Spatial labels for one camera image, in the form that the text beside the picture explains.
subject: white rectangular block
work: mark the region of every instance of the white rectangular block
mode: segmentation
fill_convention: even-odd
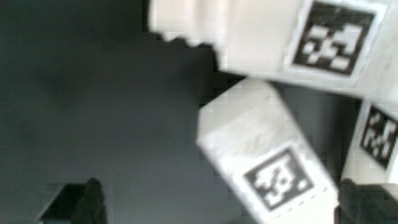
[[[337,186],[280,95],[246,79],[205,106],[207,157],[258,223],[335,223]]]
[[[344,178],[358,184],[398,184],[398,106],[365,101]]]
[[[154,0],[152,31],[223,71],[398,103],[397,0]]]

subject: dark surface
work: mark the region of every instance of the dark surface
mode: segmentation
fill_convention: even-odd
[[[398,201],[381,185],[356,185],[353,180],[345,180],[340,191],[340,207],[342,213],[354,223],[398,223]]]
[[[198,110],[235,80],[209,47],[145,32],[134,0],[0,2],[0,223],[47,184],[104,183],[109,223],[253,223],[196,146]],[[278,84],[338,180],[358,101]]]

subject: white plastic part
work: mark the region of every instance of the white plastic part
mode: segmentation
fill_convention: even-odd
[[[203,107],[198,144],[258,223],[333,224],[337,186],[265,81]]]
[[[365,101],[347,156],[344,179],[398,184],[398,106]]]
[[[237,0],[154,0],[150,29],[171,41],[187,38],[191,46],[219,44],[228,33],[234,3]]]
[[[154,0],[150,16],[168,40],[216,45],[223,71],[398,102],[398,1]]]

